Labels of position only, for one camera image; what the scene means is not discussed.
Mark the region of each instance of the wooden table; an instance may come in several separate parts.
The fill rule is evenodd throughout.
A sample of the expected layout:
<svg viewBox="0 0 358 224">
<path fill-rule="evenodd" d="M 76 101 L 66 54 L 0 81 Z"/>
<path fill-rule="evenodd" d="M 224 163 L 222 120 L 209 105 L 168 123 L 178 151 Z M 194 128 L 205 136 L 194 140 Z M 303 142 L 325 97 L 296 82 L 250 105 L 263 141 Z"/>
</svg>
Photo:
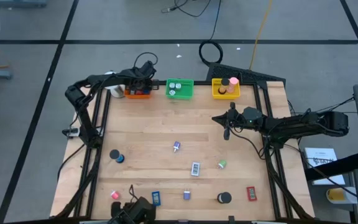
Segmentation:
<svg viewBox="0 0 358 224">
<path fill-rule="evenodd" d="M 268 91 L 273 115 L 278 118 L 290 116 L 283 83 L 268 82 Z M 188 101 L 169 100 L 164 86 L 153 91 L 148 100 L 112 98 L 92 219 L 109 219 L 114 201 L 110 197 L 112 190 L 120 193 L 121 202 L 128 202 L 131 199 L 128 190 L 133 184 L 135 194 L 149 202 L 152 202 L 151 193 L 160 191 L 157 220 L 227 220 L 229 215 L 234 215 L 236 220 L 274 220 L 265 161 L 258 158 L 245 140 L 232 135 L 225 141 L 223 127 L 211 120 L 212 116 L 227 111 L 229 102 L 212 99 L 210 86 L 195 86 L 193 98 Z M 256 107 L 253 88 L 241 86 L 241 97 L 234 102 L 238 111 L 247 106 Z M 91 113 L 93 105 L 90 104 L 88 109 Z M 241 135 L 262 147 L 259 133 L 243 130 Z M 176 153 L 173 152 L 175 141 L 181 142 Z M 293 139 L 287 143 L 297 147 Z M 81 144 L 79 139 L 69 140 L 65 158 Z M 110 159 L 112 149 L 125 155 L 124 163 Z M 81 151 L 63 168 L 51 215 L 57 214 L 77 190 L 84 154 L 85 151 Z M 225 169 L 218 169 L 221 159 L 227 161 Z M 288 189 L 306 212 L 314 215 L 299 153 L 285 147 L 282 161 Z M 199 177 L 190 175 L 192 162 L 201 164 Z M 255 187 L 257 201 L 248 201 L 246 188 L 249 186 Z M 183 200 L 185 189 L 190 189 L 191 200 Z M 232 202 L 218 203 L 216 197 L 221 192 L 229 192 Z M 278 187 L 277 193 L 284 217 Z M 88 192 L 83 198 L 81 214 L 85 214 Z"/>
</svg>

